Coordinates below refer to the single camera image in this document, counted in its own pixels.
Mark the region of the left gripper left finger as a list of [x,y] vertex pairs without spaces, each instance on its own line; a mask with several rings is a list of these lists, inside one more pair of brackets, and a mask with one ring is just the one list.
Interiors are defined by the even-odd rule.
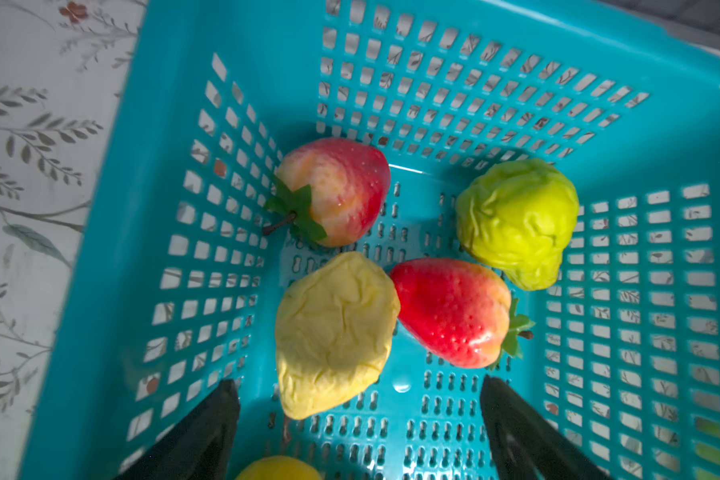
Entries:
[[241,407],[232,380],[224,380],[120,479],[224,479]]

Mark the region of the yellow toy lemon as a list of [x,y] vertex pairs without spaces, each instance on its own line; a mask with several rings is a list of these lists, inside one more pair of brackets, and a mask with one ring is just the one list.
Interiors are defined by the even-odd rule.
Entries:
[[272,456],[252,462],[236,480],[321,480],[322,475],[307,463],[287,456]]

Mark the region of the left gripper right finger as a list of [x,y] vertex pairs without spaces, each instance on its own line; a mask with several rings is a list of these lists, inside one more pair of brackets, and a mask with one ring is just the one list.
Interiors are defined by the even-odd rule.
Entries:
[[480,409],[500,480],[609,478],[503,380],[484,377]]

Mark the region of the pale red toy strawberry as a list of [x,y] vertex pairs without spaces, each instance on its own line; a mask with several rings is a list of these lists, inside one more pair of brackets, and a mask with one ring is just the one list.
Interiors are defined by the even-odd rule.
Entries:
[[377,220],[391,184],[385,155],[344,138],[322,138],[289,152],[274,177],[265,208],[281,219],[268,236],[288,226],[326,248],[350,245]]

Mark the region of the teal plastic basket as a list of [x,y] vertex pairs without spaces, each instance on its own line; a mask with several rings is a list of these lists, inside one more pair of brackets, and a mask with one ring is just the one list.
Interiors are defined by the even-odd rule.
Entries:
[[405,329],[363,394],[280,406],[275,315],[333,251],[264,236],[283,156],[379,149],[391,186],[352,248],[466,258],[455,204],[539,158],[578,221],[493,376],[614,479],[720,479],[720,58],[593,1],[153,1],[20,475],[116,479],[224,380],[227,475],[288,455],[326,479],[494,479],[484,372]]

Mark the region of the pale yellow toy pear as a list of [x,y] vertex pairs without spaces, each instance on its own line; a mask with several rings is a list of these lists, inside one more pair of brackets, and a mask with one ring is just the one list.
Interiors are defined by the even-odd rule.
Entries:
[[285,415],[303,420],[323,413],[375,383],[400,310],[392,280],[359,252],[341,253],[290,285],[275,323]]

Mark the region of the green toy pear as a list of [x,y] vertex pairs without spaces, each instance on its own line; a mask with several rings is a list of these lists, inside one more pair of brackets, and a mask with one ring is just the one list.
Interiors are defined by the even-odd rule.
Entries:
[[468,254],[517,288],[544,290],[558,279],[579,208],[574,184],[553,165],[497,164],[458,195],[457,237]]

